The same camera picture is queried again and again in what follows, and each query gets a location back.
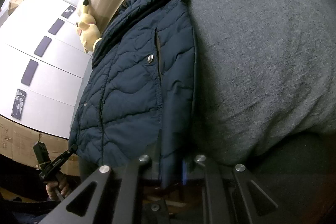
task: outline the jacket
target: jacket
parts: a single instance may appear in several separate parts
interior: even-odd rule
[[[128,0],[92,58],[69,146],[112,168],[160,135],[162,184],[179,172],[194,105],[195,38],[187,0]]]

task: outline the screw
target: screw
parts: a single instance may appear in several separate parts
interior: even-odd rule
[[[108,171],[110,171],[110,167],[107,166],[107,165],[103,165],[99,168],[99,172],[101,172],[101,173],[106,173]]]
[[[148,155],[142,155],[142,156],[139,157],[139,160],[141,162],[146,162],[146,161],[149,160],[149,156]]]
[[[238,172],[244,172],[245,169],[246,169],[246,167],[245,167],[245,165],[243,165],[243,164],[237,164],[237,165],[236,165],[236,170],[237,170]]]
[[[197,160],[197,161],[202,162],[202,161],[205,161],[205,159],[206,159],[206,156],[204,156],[204,155],[197,155],[197,156],[196,156],[196,160]]]
[[[160,210],[160,205],[158,204],[153,204],[152,205],[152,211],[156,212],[156,211],[159,211]]]

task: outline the stuffed animal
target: stuffed animal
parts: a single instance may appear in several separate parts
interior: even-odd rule
[[[76,32],[80,36],[85,53],[94,52],[97,42],[102,40],[96,21],[92,15],[88,14],[88,11],[89,0],[84,0],[82,13],[76,24]]]

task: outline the flower pattern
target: flower pattern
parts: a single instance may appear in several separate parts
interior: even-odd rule
[[[23,105],[25,103],[26,92],[20,89],[17,89],[12,109],[12,117],[21,119]]]

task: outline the person's hand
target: person's hand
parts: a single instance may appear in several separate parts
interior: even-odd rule
[[[48,181],[45,189],[47,190],[48,196],[51,200],[59,201],[59,198],[55,192],[55,188],[58,187],[61,195],[67,197],[71,193],[70,185],[67,182],[67,178],[63,173],[57,173],[58,181]]]

